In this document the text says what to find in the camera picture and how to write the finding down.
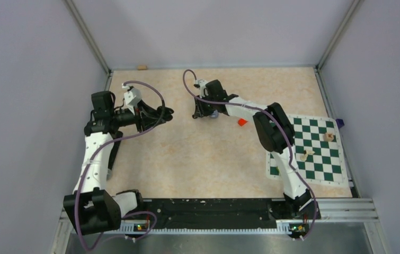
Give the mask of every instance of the orange object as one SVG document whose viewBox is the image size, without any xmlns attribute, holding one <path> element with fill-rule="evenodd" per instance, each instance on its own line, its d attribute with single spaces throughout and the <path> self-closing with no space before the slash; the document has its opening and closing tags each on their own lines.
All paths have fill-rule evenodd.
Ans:
<svg viewBox="0 0 400 254">
<path fill-rule="evenodd" d="M 237 121 L 237 123 L 240 125 L 240 126 L 244 126 L 245 125 L 245 123 L 247 123 L 248 121 L 247 120 L 245 120 L 245 119 L 239 119 L 239 121 Z"/>
</svg>

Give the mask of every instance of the white wall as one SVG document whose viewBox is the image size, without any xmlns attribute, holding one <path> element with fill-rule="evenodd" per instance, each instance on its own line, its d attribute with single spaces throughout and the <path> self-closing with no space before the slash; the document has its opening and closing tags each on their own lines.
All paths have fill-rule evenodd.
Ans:
<svg viewBox="0 0 400 254">
<path fill-rule="evenodd" d="M 105 74 L 62 1 L 0 0 L 0 253 L 48 253 Z"/>
<path fill-rule="evenodd" d="M 365 1 L 323 75 L 358 187 L 400 253 L 400 1 Z"/>
<path fill-rule="evenodd" d="M 75 0 L 112 69 L 315 65 L 352 0 Z"/>
</svg>

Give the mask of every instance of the table surface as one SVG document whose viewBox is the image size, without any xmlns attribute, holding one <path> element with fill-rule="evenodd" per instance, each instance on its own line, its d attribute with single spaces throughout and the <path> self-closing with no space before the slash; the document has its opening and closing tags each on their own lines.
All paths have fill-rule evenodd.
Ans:
<svg viewBox="0 0 400 254">
<path fill-rule="evenodd" d="M 175 113 L 173 120 L 149 133 L 122 141 L 108 181 L 115 194 L 138 189 L 144 198 L 282 197 L 282 181 L 265 175 L 265 152 L 252 124 L 237 118 L 192 119 L 194 99 L 184 89 L 184 70 L 114 71 L 110 91 L 121 105 L 121 84 L 139 80 L 151 84 Z M 195 69 L 197 78 L 218 79 L 228 94 L 269 105 L 278 102 L 288 114 L 327 116 L 313 68 Z M 193 87 L 193 76 L 188 74 Z M 161 102 L 150 89 L 135 85 L 145 103 Z M 136 128 L 121 128 L 124 135 Z M 351 197 L 349 188 L 311 184 L 317 197 Z"/>
</svg>

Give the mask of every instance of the green and white checkered board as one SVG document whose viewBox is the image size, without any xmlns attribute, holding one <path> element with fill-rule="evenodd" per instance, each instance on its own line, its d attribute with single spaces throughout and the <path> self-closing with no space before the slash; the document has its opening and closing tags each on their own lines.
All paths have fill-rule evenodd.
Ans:
<svg viewBox="0 0 400 254">
<path fill-rule="evenodd" d="M 288 118 L 295 129 L 295 157 L 300 175 L 308 183 L 348 187 L 342 142 L 335 120 L 302 115 L 288 115 Z M 334 134 L 333 141 L 324 141 L 326 132 Z M 300 156 L 304 150 L 315 153 L 302 161 Z M 276 161 L 269 152 L 266 152 L 266 159 L 266 176 L 280 179 Z"/>
</svg>

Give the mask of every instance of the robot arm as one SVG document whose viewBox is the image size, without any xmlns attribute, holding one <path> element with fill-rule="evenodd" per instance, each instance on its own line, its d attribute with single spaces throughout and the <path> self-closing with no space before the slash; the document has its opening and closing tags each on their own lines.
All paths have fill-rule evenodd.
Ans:
<svg viewBox="0 0 400 254">
<path fill-rule="evenodd" d="M 271 113 L 281 125 L 289 139 L 290 144 L 292 145 L 292 151 L 295 151 L 295 131 L 284 110 L 278 103 L 273 103 L 266 106 L 246 101 L 235 94 L 227 95 L 226 91 L 223 90 L 221 83 L 218 80 L 211 82 L 207 82 L 202 79 L 196 80 L 194 86 L 200 89 L 199 97 L 208 101 L 230 102 L 265 109 Z M 265 150 L 272 154 L 278 165 L 279 173 L 284 185 L 284 196 L 286 201 L 290 204 L 293 210 L 292 212 L 298 213 L 309 203 L 311 203 L 312 197 L 309 190 L 301 182 L 294 170 L 289 166 L 290 152 L 283 136 L 276 126 L 272 126 L 269 118 L 265 114 L 260 111 L 242 106 L 228 104 L 208 104 L 196 99 L 195 113 L 192 117 L 196 119 L 198 117 L 208 116 L 214 111 L 218 111 L 219 113 L 223 113 L 228 116 L 236 116 L 255 124 L 261 145 Z M 292 165 L 295 168 L 298 168 L 295 155 L 293 155 Z"/>
<path fill-rule="evenodd" d="M 116 230 L 120 227 L 121 218 L 142 204 L 138 190 L 117 193 L 114 197 L 105 190 L 106 179 L 112 172 L 120 141 L 105 146 L 95 159 L 90 161 L 93 153 L 102 144 L 123 136 L 119 127 L 135 124 L 137 130 L 143 132 L 154 126 L 161 116 L 161 107 L 155 110 L 145 104 L 138 89 L 128 86 L 123 88 L 126 92 L 123 95 L 123 105 L 119 107 L 114 108 L 115 95 L 110 91 L 98 92 L 91 96 L 94 110 L 84 128 L 86 147 L 80 178 L 72 194 L 66 195 L 63 202 L 63 207 L 76 228 L 75 195 L 83 170 L 90 164 L 80 190 L 78 204 L 81 234 Z M 172 114 L 173 110 L 166 107 L 161 123 L 170 121 Z"/>
</svg>

